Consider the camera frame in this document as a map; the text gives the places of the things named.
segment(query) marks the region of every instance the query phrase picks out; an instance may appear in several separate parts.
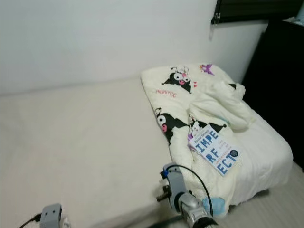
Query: blanket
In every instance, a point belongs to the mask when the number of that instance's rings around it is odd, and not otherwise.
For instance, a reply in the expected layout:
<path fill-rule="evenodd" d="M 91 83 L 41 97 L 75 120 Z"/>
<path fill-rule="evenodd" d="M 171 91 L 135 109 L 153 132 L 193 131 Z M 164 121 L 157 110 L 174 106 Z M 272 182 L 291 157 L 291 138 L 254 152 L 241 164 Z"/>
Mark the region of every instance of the blanket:
<path fill-rule="evenodd" d="M 153 68 L 142 72 L 141 80 L 168 140 L 172 161 L 194 170 L 209 190 L 214 216 L 226 215 L 242 164 L 241 154 L 246 153 L 233 131 L 244 131 L 254 121 L 252 110 L 242 100 L 245 88 L 209 63 Z M 188 145 L 207 124 L 240 148 L 240 158 L 225 176 Z M 182 173 L 189 190 L 210 211 L 201 183 L 192 173 Z"/>

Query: white mattress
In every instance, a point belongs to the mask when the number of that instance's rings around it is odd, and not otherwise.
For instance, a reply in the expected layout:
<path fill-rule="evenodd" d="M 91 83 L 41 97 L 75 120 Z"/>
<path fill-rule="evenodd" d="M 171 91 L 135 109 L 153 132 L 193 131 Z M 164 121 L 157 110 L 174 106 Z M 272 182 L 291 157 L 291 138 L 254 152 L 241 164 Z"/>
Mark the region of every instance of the white mattress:
<path fill-rule="evenodd" d="M 236 133 L 250 153 L 234 204 L 286 183 L 292 167 L 287 142 L 256 117 Z M 1 97 L 0 153 L 1 227 L 55 202 L 73 228 L 169 216 L 155 201 L 169 149 L 138 77 Z"/>

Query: gray floor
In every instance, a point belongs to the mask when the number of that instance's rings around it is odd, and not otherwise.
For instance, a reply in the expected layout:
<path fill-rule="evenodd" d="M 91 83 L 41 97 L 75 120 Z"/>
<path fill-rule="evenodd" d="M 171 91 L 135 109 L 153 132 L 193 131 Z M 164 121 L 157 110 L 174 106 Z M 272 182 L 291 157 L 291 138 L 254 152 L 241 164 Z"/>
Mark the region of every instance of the gray floor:
<path fill-rule="evenodd" d="M 304 173 L 294 164 L 287 185 L 262 192 L 246 203 L 232 207 L 227 217 L 217 220 L 219 228 L 304 227 Z M 168 228 L 186 228 L 175 222 Z"/>

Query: book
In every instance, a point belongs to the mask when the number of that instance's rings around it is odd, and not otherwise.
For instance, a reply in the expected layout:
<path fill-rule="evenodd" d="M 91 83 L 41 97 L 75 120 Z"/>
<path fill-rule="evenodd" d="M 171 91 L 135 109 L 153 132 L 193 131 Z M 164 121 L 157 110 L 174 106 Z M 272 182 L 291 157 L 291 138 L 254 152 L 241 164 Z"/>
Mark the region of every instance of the book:
<path fill-rule="evenodd" d="M 239 149 L 227 142 L 210 124 L 189 140 L 189 145 L 222 176 L 227 175 L 239 158 Z"/>

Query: black cable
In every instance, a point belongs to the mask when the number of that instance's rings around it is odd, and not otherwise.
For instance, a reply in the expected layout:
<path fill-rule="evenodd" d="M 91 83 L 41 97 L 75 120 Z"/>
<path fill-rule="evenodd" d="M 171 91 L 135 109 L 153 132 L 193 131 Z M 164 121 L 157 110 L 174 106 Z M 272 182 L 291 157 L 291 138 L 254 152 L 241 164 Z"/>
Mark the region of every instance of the black cable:
<path fill-rule="evenodd" d="M 178 215 L 178 216 L 175 216 L 173 218 L 170 218 L 166 221 L 163 221 L 163 222 L 159 222 L 159 223 L 156 223 L 156 224 L 153 224 L 147 228 L 161 228 L 161 227 L 167 227 L 170 223 L 174 223 L 174 222 L 178 222 L 180 220 L 182 220 L 183 217 L 182 215 Z"/>
<path fill-rule="evenodd" d="M 24 223 L 21 227 L 19 227 L 19 228 L 23 228 L 23 227 L 25 227 L 28 223 L 33 222 L 33 221 L 39 222 L 40 219 L 41 219 L 41 213 L 39 213 L 39 214 L 35 215 L 34 217 L 32 217 L 29 221 L 25 222 L 25 223 Z"/>
<path fill-rule="evenodd" d="M 166 168 L 166 171 L 168 171 L 168 169 L 170 169 L 170 168 L 172 168 L 172 167 L 182 167 L 182 168 L 184 168 L 184 169 L 187 169 L 187 170 L 189 170 L 190 172 L 192 172 L 192 173 L 199 179 L 199 181 L 200 181 L 201 184 L 203 185 L 203 187 L 204 187 L 204 189 L 205 189 L 205 192 L 206 192 L 206 194 L 207 194 L 208 201 L 209 201 L 209 205 L 210 205 L 210 214 L 211 214 L 211 216 L 213 216 L 213 208 L 212 208 L 211 198 L 210 198 L 209 192 L 208 192 L 208 190 L 207 190 L 207 188 L 206 188 L 206 186 L 205 186 L 203 180 L 196 174 L 195 171 L 193 171 L 192 169 L 189 169 L 188 167 L 183 166 L 183 165 L 170 165 L 170 166 L 168 166 L 168 167 Z"/>

